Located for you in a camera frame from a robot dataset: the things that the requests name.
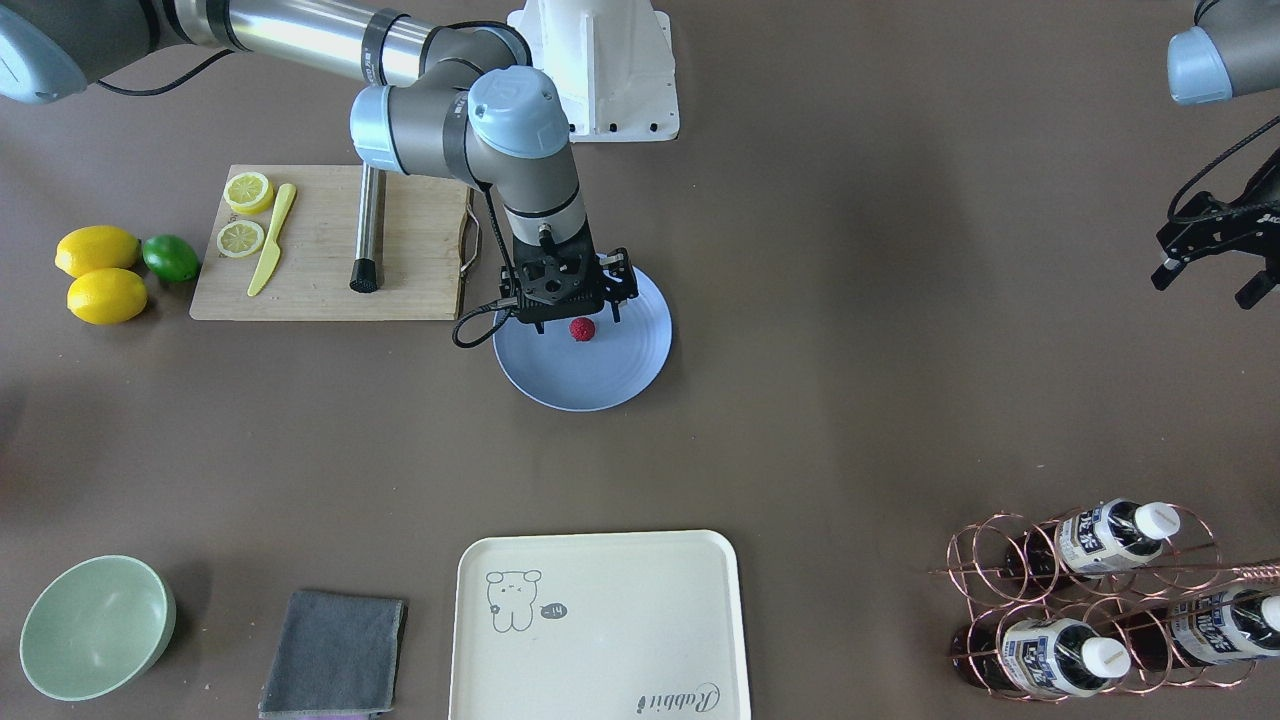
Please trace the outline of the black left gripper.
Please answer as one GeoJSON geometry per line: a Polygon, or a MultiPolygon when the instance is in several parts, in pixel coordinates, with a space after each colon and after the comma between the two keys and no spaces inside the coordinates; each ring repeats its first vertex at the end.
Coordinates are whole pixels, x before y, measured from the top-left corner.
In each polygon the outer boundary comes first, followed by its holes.
{"type": "Polygon", "coordinates": [[[1252,309],[1277,290],[1277,156],[1272,155],[1247,181],[1236,200],[1221,202],[1207,191],[1196,193],[1156,234],[1164,260],[1151,277],[1153,287],[1166,290],[1196,260],[1236,251],[1265,260],[1263,270],[1236,291],[1240,307],[1252,309]]]}

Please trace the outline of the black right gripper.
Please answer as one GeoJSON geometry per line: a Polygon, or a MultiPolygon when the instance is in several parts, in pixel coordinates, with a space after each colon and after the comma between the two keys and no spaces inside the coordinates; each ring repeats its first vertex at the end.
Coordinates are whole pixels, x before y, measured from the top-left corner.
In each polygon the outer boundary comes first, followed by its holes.
{"type": "Polygon", "coordinates": [[[515,243],[515,264],[500,272],[498,309],[541,331],[549,322],[589,316],[604,306],[611,306],[618,322],[620,306],[637,296],[637,278],[626,249],[602,258],[589,232],[559,243],[541,232],[535,243],[515,243]]]}

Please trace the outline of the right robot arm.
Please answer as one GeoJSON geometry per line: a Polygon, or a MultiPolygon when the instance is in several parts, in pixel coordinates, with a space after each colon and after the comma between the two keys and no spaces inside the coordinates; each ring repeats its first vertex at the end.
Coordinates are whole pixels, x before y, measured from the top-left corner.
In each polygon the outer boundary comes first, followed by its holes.
{"type": "Polygon", "coordinates": [[[435,24],[358,1],[5,1],[3,96],[22,120],[168,47],[265,56],[346,82],[370,172],[477,190],[502,255],[494,327],[621,309],[639,295],[625,249],[593,242],[571,126],[530,42],[497,20],[435,24]]]}

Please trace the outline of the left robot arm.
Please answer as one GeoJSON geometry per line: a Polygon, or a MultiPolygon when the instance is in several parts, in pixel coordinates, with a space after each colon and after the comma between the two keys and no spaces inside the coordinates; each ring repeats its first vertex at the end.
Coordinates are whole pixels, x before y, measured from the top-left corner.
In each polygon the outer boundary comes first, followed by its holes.
{"type": "MultiPolygon", "coordinates": [[[[1279,4],[1198,1],[1189,29],[1167,45],[1167,86],[1181,106],[1225,102],[1279,86],[1279,4]]],[[[1171,197],[1156,240],[1161,263],[1151,275],[1165,291],[1192,263],[1226,252],[1261,258],[1262,269],[1235,293],[1243,310],[1279,286],[1279,152],[1272,151],[1233,200],[1192,192],[1211,170],[1271,129],[1266,120],[1193,174],[1171,197]]]]}

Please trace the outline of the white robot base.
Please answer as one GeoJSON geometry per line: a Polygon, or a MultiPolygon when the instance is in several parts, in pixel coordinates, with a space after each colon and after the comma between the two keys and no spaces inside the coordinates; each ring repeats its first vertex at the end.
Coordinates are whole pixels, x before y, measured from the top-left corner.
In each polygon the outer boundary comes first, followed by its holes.
{"type": "Polygon", "coordinates": [[[649,1],[526,1],[507,22],[559,94],[575,143],[678,137],[672,22],[649,1]]]}

